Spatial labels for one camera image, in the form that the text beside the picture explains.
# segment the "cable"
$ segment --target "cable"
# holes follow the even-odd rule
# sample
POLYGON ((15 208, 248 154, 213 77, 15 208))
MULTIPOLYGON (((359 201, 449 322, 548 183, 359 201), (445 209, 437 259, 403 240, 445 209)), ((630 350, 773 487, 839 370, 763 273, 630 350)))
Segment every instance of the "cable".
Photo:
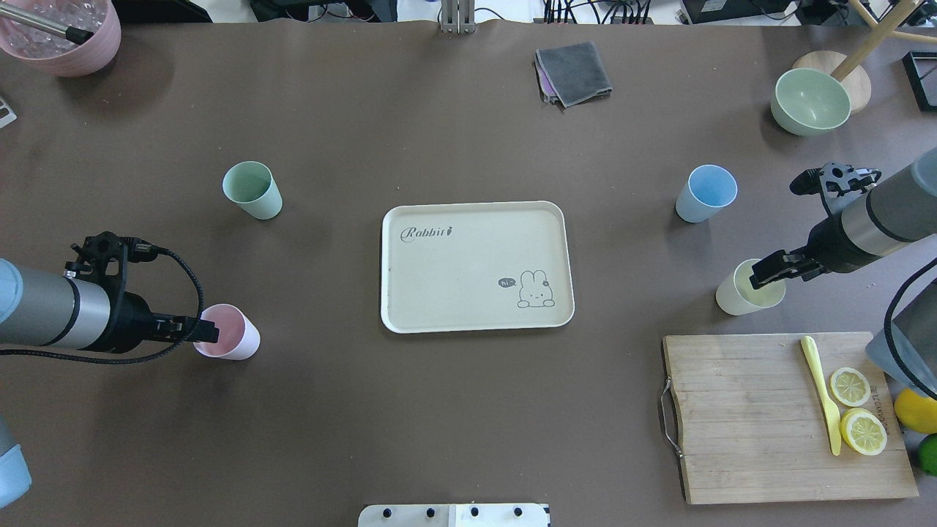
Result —
POLYGON ((310 20, 309 23, 313 23, 313 22, 315 22, 315 21, 321 19, 321 18, 324 17, 326 14, 328 14, 328 12, 329 12, 329 5, 326 4, 326 5, 322 6, 322 14, 320 14, 318 17, 316 17, 316 18, 310 20))
MULTIPOLYGON (((180 258, 179 255, 177 255, 176 253, 172 252, 171 250, 167 248, 156 248, 156 252, 158 252, 159 254, 164 254, 166 256, 169 256, 170 258, 175 260, 179 264, 179 266, 182 267, 182 270, 186 272, 186 274, 188 275, 188 278, 192 280, 192 285, 195 286, 195 292, 199 296, 199 313, 195 316, 195 318, 196 320, 200 319, 201 312, 205 309, 205 296, 204 296, 204 292, 201 289, 201 284, 199 283, 199 279, 195 278, 195 273, 192 272, 192 269, 189 268, 189 266, 185 262, 183 262, 182 258, 180 258)), ((149 360, 153 360, 155 358, 159 358, 171 352, 172 350, 178 348, 179 346, 182 345, 183 342, 186 341, 186 339, 192 336, 192 333, 195 332, 196 327, 197 327, 197 324, 192 324, 192 328, 188 330, 188 333, 186 333, 183 337, 180 337, 178 340, 176 340, 174 343, 170 344, 166 348, 154 354, 148 354, 148 355, 144 355, 142 357, 136 357, 136 358, 120 358, 120 359, 97 358, 97 357, 85 357, 85 356, 72 355, 72 354, 58 354, 54 352, 42 352, 39 350, 22 350, 22 349, 15 349, 15 348, 8 349, 8 350, 0 350, 0 356, 2 355, 31 355, 35 357, 54 358, 54 359, 59 359, 59 360, 70 360, 74 362, 86 362, 90 364, 138 364, 140 362, 146 362, 149 360)))
POLYGON ((615 21, 615 15, 614 15, 613 13, 615 13, 616 11, 618 11, 618 8, 620 8, 622 4, 623 4, 623 2, 620 2, 620 1, 615 2, 615 5, 614 5, 611 9, 605 11, 605 16, 604 16, 604 18, 602 18, 602 21, 599 22, 599 25, 605 23, 605 21, 608 20, 608 16, 609 16, 609 15, 612 15, 612 22, 614 22, 614 21, 615 21))
POLYGON ((502 19, 502 20, 508 20, 508 19, 502 17, 501 15, 497 14, 495 11, 493 11, 493 10, 491 10, 491 9, 489 9, 489 8, 475 8, 475 12, 478 12, 478 11, 488 11, 488 12, 492 13, 493 15, 495 15, 496 17, 498 17, 498 18, 500 18, 500 19, 502 19))
POLYGON ((576 14, 573 12, 572 3, 573 3, 573 0, 566 0, 566 14, 567 16, 573 17, 573 23, 579 23, 579 21, 576 20, 576 14))
POLYGON ((356 15, 353 15, 353 14, 352 14, 352 15, 349 15, 349 16, 346 17, 346 16, 343 16, 343 15, 336 15, 336 14, 334 14, 333 12, 329 11, 329 6, 330 6, 330 4, 326 4, 326 5, 325 5, 325 14, 326 14, 326 15, 329 15, 329 16, 336 17, 337 19, 345 19, 345 20, 355 19, 355 20, 360 20, 360 21, 363 21, 363 22, 368 22, 369 20, 373 19, 373 18, 375 17, 375 15, 376 15, 376 13, 371 13, 371 16, 365 18, 365 17, 359 17, 359 16, 356 16, 356 15))
POLYGON ((766 17, 768 17, 769 19, 771 19, 771 20, 776 20, 776 21, 784 21, 784 20, 787 20, 787 19, 793 17, 793 16, 795 15, 795 13, 797 13, 797 10, 800 9, 800 4, 801 4, 801 2, 802 2, 803 0, 797 0, 797 7, 794 8, 793 11, 791 11, 791 14, 785 15, 785 16, 782 16, 782 17, 772 17, 771 15, 767 14, 767 11, 765 11, 765 8, 762 8, 762 7, 759 6, 758 4, 755 4, 755 0, 749 0, 749 1, 751 2, 751 4, 752 4, 753 6, 755 6, 756 8, 758 8, 758 10, 761 11, 762 14, 765 15, 766 17))
MULTIPOLYGON (((546 6, 546 0, 543 0, 543 5, 546 6)), ((582 6, 591 7, 592 14, 595 15, 595 23, 602 23, 602 15, 599 14, 599 10, 595 7, 595 2, 593 2, 592 0, 588 0, 586 2, 580 2, 578 4, 572 4, 571 6, 568 7, 570 14, 573 16, 573 22, 576 22, 576 15, 575 13, 573 13, 573 9, 581 8, 582 6)))
POLYGON ((937 399, 937 393, 934 393, 933 390, 926 387, 924 383, 922 383, 921 380, 911 372, 911 369, 908 368, 908 365, 904 364, 904 361, 901 360, 901 357, 898 355, 898 347, 895 346, 895 337, 892 335, 892 326, 894 325, 892 317, 895 314, 895 309, 898 307, 898 303, 901 301, 901 297, 904 296, 904 292, 906 292, 908 288, 911 287, 911 284, 915 283, 917 279, 927 274, 927 272, 933 269, 935 266, 937 266, 937 258, 931 260, 930 263, 924 267, 921 267, 919 271, 905 280, 904 283, 901 284, 901 287, 898 288, 898 292, 895 293, 895 297, 892 298, 891 304, 888 305, 888 309, 885 310, 885 343, 888 345, 888 351, 891 352, 891 357, 895 359, 895 363, 897 363, 898 367, 901 368, 901 372, 908 377, 908 380, 920 388, 922 392, 928 394, 928 396, 932 399, 937 399))

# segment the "yellow fruit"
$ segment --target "yellow fruit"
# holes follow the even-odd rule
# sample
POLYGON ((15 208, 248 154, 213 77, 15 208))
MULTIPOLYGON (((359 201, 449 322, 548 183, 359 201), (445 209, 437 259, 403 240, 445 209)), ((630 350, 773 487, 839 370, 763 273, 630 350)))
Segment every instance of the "yellow fruit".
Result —
POLYGON ((862 406, 872 395, 866 376, 852 368, 834 371, 829 377, 829 387, 833 397, 846 406, 862 406))
POLYGON ((880 454, 888 443, 882 422, 863 408, 853 408, 842 415, 840 433, 846 444, 865 456, 880 454))
POLYGON ((918 433, 937 433, 937 400, 904 388, 895 398, 895 415, 905 427, 918 433))

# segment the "plastic knife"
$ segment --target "plastic knife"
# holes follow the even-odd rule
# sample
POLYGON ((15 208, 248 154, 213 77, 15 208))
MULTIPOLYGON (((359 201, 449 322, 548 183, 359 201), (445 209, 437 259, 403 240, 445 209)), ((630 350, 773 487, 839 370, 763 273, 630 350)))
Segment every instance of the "plastic knife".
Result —
POLYGON ((826 382, 823 376, 823 367, 820 366, 820 354, 817 352, 816 340, 807 335, 800 339, 800 347, 803 348, 804 356, 807 357, 807 365, 811 368, 813 383, 816 384, 817 394, 820 396, 820 405, 826 419, 826 431, 829 433, 829 449, 834 456, 838 456, 842 446, 840 407, 826 393, 826 382))

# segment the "cutting board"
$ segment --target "cutting board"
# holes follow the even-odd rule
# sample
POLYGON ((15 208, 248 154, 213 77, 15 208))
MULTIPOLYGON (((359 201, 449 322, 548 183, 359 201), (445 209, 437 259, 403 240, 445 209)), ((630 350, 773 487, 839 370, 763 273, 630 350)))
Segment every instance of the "cutting board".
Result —
POLYGON ((871 333, 811 335, 827 382, 844 366, 869 379, 863 407, 885 425, 885 451, 863 456, 843 443, 838 457, 830 453, 804 334, 664 337, 688 503, 917 496, 885 375, 865 355, 871 333))

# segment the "table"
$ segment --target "table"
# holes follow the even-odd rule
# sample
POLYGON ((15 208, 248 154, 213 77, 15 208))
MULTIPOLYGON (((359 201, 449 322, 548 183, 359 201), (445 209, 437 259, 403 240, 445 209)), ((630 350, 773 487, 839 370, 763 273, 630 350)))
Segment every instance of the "table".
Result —
MULTIPOLYGON (((825 136, 771 119, 775 80, 855 28, 434 23, 126 28, 116 62, 56 79, 0 56, 0 247, 57 272, 113 230, 171 248, 209 304, 260 329, 244 362, 186 346, 135 367, 5 357, 0 412, 35 483, 9 525, 354 525, 365 504, 549 503, 555 525, 925 525, 937 479, 899 502, 686 505, 655 408, 673 334, 876 331, 930 238, 852 275, 790 282, 721 313, 741 260, 796 248, 823 215, 790 180, 830 160, 899 170, 932 148, 901 70, 864 64, 869 107, 825 136), (537 48, 594 40, 615 91, 540 101, 537 48), (284 194, 256 221, 222 174, 257 159, 284 194), (704 224, 673 202, 719 163, 736 202, 704 224), (577 309, 556 329, 396 335, 379 318, 379 231, 400 204, 550 200, 565 213, 577 309)), ((192 312, 172 262, 128 289, 192 312)), ((133 353, 141 354, 154 348, 133 353)))

